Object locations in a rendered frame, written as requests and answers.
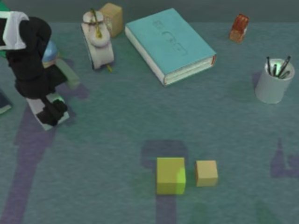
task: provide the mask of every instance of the cup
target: cup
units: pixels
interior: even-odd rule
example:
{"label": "cup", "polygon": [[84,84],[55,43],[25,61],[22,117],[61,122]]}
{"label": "cup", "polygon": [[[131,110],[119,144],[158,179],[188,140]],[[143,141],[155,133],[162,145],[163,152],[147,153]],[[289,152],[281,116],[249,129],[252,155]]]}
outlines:
{"label": "cup", "polygon": [[[277,73],[279,73],[283,63],[283,59],[270,59],[271,73],[275,64],[277,65]],[[268,73],[268,65],[266,63],[255,88],[256,97],[267,104],[279,103],[295,75],[295,69],[291,63],[288,63],[283,73],[286,71],[290,71],[286,78],[274,77]]]}

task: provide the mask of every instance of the green object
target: green object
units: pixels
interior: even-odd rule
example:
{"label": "green object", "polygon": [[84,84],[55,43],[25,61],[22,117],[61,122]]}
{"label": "green object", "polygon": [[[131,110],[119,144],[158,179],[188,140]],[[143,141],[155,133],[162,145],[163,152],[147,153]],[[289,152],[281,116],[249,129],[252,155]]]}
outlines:
{"label": "green object", "polygon": [[[8,12],[10,9],[2,1],[0,1],[0,11]],[[5,52],[3,50],[0,50],[0,56],[5,57]]]}

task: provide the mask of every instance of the book cover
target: book cover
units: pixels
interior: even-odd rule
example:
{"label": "book cover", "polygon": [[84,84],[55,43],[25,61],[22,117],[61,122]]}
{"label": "book cover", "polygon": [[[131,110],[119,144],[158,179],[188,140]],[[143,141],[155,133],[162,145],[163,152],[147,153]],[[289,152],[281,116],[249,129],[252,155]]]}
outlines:
{"label": "book cover", "polygon": [[[9,11],[9,8],[1,0],[0,0],[0,11],[2,11],[2,12]],[[0,50],[0,56],[5,57],[5,52],[3,50]]]}
{"label": "book cover", "polygon": [[6,96],[0,92],[0,114],[5,113],[11,108],[11,104]]}
{"label": "book cover", "polygon": [[174,8],[130,22],[126,27],[166,76],[216,55]]}

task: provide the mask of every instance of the book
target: book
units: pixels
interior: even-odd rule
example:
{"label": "book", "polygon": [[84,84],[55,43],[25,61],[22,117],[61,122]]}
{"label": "book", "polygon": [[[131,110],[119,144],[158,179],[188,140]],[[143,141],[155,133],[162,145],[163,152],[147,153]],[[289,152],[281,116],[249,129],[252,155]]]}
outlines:
{"label": "book", "polygon": [[125,34],[164,86],[216,61],[215,51],[174,8],[127,23]]}
{"label": "book", "polygon": [[11,108],[11,104],[6,96],[0,92],[0,114],[5,113]]}
{"label": "book", "polygon": [[[1,0],[0,0],[0,11],[2,11],[2,12],[10,11],[9,8]],[[0,50],[0,56],[1,57],[6,57],[5,56],[5,51]]]}

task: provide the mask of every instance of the yellow-green block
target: yellow-green block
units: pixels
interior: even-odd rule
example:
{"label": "yellow-green block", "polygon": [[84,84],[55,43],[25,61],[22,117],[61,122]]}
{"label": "yellow-green block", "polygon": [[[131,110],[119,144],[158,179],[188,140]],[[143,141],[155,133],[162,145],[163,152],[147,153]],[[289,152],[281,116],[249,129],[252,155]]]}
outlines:
{"label": "yellow-green block", "polygon": [[182,195],[185,186],[185,159],[157,158],[157,194]]}

